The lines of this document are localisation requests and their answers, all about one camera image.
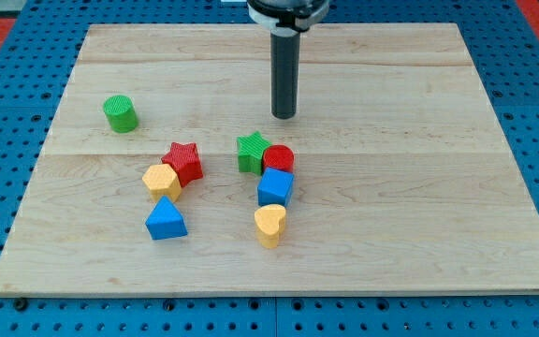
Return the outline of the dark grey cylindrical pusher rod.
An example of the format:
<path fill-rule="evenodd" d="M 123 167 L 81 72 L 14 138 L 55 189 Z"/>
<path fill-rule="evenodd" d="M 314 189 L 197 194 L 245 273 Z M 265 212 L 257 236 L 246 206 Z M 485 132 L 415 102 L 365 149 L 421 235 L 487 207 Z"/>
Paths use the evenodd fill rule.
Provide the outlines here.
<path fill-rule="evenodd" d="M 295 116 L 298 104 L 300 35 L 270 37 L 271 113 L 278 119 Z"/>

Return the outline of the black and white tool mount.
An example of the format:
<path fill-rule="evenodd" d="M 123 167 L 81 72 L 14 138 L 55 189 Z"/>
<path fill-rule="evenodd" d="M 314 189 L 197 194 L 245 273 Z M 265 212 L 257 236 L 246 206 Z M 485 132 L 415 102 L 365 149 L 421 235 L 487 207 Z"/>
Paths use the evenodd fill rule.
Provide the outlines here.
<path fill-rule="evenodd" d="M 277 37 L 308 31 L 328 14 L 329 0 L 247 0 L 251 19 Z"/>

